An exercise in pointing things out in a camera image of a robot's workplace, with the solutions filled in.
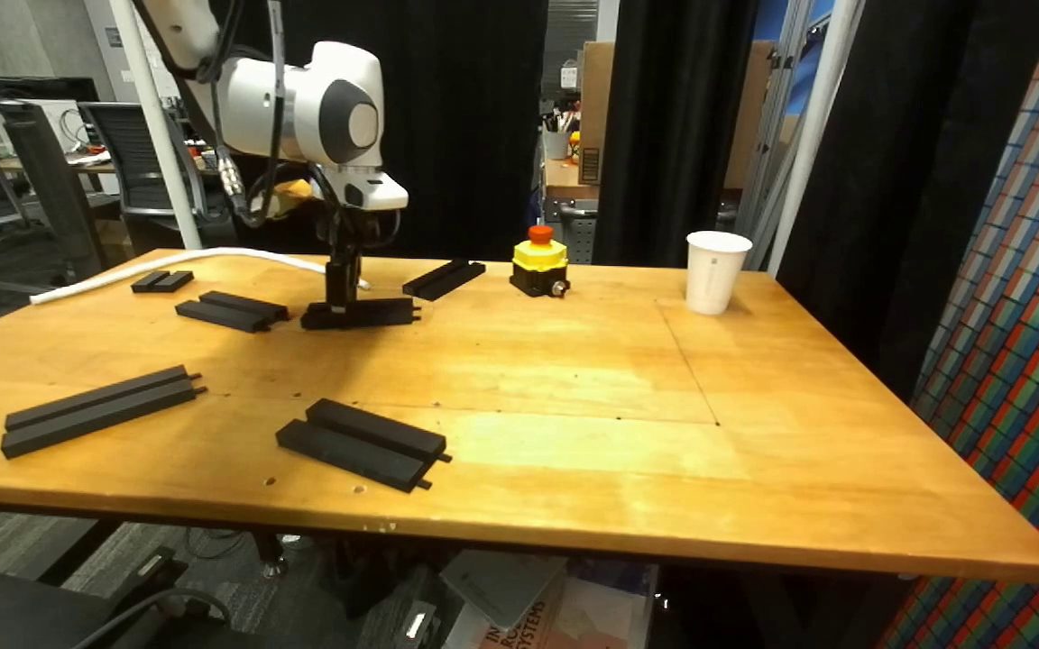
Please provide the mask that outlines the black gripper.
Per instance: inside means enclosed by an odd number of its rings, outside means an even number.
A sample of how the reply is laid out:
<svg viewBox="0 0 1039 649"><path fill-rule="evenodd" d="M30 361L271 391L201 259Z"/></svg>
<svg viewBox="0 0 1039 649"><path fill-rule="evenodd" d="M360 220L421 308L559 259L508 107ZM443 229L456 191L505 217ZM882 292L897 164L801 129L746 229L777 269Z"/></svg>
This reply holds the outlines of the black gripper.
<svg viewBox="0 0 1039 649"><path fill-rule="evenodd" d="M333 303L355 303L360 287L360 217L355 209L336 209L330 220L330 262L326 296Z"/></svg>

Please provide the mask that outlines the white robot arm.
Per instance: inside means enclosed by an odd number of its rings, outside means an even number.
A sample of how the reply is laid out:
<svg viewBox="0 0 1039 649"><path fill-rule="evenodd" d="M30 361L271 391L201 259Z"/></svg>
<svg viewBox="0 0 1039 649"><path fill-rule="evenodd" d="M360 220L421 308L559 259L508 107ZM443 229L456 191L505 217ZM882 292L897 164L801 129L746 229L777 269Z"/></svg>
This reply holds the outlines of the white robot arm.
<svg viewBox="0 0 1039 649"><path fill-rule="evenodd" d="M355 217L399 212L408 187L384 166L385 89L384 60L343 39L316 39L303 64L284 57L280 0L262 0L266 54L233 51L246 0L135 0L177 89L196 106L221 156L256 156L262 174L279 164L310 166L338 206L330 251L330 303L356 298L360 241Z"/></svg>

